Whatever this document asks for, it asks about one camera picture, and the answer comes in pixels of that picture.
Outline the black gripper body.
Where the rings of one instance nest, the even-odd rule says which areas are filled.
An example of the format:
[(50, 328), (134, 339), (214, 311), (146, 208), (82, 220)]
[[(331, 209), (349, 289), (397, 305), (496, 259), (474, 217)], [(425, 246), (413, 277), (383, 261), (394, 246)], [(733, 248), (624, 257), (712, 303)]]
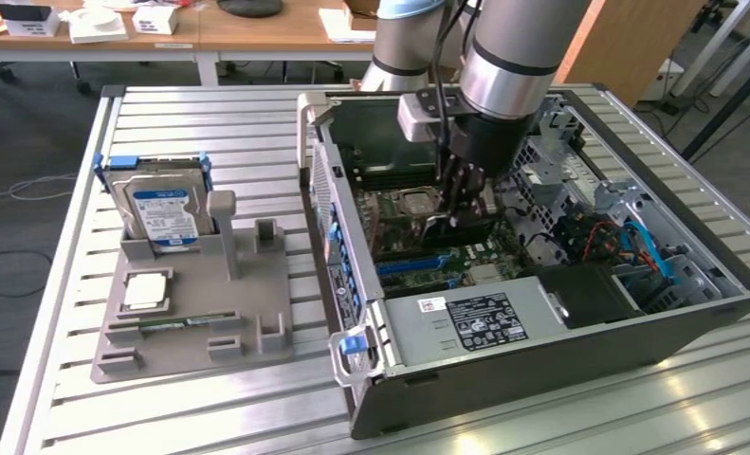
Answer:
[(473, 165), (486, 178), (510, 170), (536, 116), (516, 119), (469, 114), (454, 118), (448, 151), (442, 155), (442, 177)]

